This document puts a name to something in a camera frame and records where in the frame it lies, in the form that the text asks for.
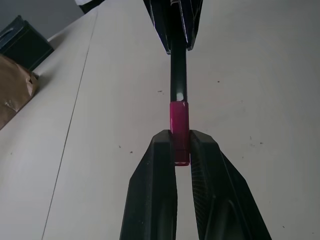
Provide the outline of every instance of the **brown paper bag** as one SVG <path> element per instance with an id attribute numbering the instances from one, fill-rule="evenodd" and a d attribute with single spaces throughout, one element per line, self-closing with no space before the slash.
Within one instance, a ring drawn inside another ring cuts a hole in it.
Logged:
<path id="1" fill-rule="evenodd" d="M 31 72 L 0 55 L 0 130 L 29 102 L 37 86 Z"/>

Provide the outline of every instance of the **black fabric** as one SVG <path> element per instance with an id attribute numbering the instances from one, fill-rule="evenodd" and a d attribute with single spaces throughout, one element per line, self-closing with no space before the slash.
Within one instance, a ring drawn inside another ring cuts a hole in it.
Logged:
<path id="1" fill-rule="evenodd" d="M 99 6 L 105 0 L 92 0 L 86 4 L 79 5 L 84 14 L 90 12 L 91 9 L 94 9 L 96 6 Z"/>

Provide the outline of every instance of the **white table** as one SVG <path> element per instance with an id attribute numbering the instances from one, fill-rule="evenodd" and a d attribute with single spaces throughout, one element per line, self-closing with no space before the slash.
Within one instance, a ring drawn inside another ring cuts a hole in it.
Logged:
<path id="1" fill-rule="evenodd" d="M 41 239 L 97 10 L 50 41 L 34 98 L 0 131 L 0 239 Z"/>

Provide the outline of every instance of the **table surface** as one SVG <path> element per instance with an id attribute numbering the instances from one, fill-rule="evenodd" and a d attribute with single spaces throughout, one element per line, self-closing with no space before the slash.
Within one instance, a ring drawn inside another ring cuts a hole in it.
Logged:
<path id="1" fill-rule="evenodd" d="M 319 7 L 205 0 L 187 53 L 190 128 L 247 180 L 273 239 L 320 237 Z M 142 0 L 105 1 L 51 43 L 45 86 L 0 131 L 0 238 L 119 239 L 129 179 L 169 128 L 170 57 Z M 176 239 L 195 240 L 190 168 L 176 177 Z"/>

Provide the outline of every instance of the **black object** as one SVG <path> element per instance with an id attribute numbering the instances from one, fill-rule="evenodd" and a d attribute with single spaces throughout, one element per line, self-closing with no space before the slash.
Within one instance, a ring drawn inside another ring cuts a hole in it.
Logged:
<path id="1" fill-rule="evenodd" d="M 177 159 L 188 164 L 189 152 L 199 240 L 271 240 L 245 179 L 211 136 L 189 131 L 186 49 L 192 49 L 196 39 L 202 0 L 144 3 L 171 54 L 171 131 L 153 137 L 130 179 L 120 240 L 176 239 L 174 166 Z M 175 146 L 183 147 L 182 158 Z"/>
<path id="2" fill-rule="evenodd" d="M 177 184 L 173 154 L 169 130 L 152 138 L 130 179 L 120 240 L 176 238 Z"/>
<path id="3" fill-rule="evenodd" d="M 19 15 L 0 32 L 0 54 L 33 71 L 54 49 Z"/>
<path id="4" fill-rule="evenodd" d="M 102 4 L 104 1 L 105 0 L 91 0 L 90 2 L 87 2 L 86 4 L 79 5 L 79 7 L 81 8 L 82 12 L 84 14 L 86 14 L 86 13 L 90 12 L 92 9 L 94 9 L 95 7 Z"/>
<path id="5" fill-rule="evenodd" d="M 271 240 L 250 189 L 211 136 L 190 131 L 200 240 Z M 169 130 L 155 135 L 129 183 L 120 240 L 175 240 L 177 184 Z"/>
<path id="6" fill-rule="evenodd" d="M 171 53 L 173 38 L 172 24 L 180 16 L 185 46 L 193 49 L 198 33 L 200 13 L 203 0 L 143 0 L 150 15 L 151 21 L 157 31 L 165 51 Z M 171 6 L 178 5 L 179 13 Z"/>
<path id="7" fill-rule="evenodd" d="M 186 63 L 186 40 L 182 29 L 179 5 L 171 6 L 171 83 L 170 101 L 187 102 L 187 63 Z"/>

